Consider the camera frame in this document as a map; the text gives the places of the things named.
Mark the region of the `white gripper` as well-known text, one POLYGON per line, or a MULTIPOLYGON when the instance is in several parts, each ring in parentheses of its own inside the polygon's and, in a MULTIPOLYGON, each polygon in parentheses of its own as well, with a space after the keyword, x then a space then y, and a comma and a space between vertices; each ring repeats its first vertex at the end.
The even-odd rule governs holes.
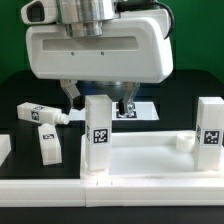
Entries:
POLYGON ((159 83, 173 70, 170 18, 164 9, 125 12, 103 23, 103 34, 70 38, 62 25, 32 26, 26 33, 30 67, 40 79, 61 80, 70 108, 84 107, 76 84, 121 81, 125 90, 119 113, 134 111, 140 83, 159 83))

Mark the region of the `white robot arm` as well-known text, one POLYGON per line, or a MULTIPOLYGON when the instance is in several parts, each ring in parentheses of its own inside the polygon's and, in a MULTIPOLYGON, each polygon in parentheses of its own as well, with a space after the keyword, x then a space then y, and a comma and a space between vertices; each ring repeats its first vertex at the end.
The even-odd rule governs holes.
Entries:
POLYGON ((21 9, 33 73, 58 79, 67 96, 81 81, 121 82, 122 115, 134 111, 142 83, 159 83, 173 70, 169 36, 175 20, 159 0, 32 0, 21 9))

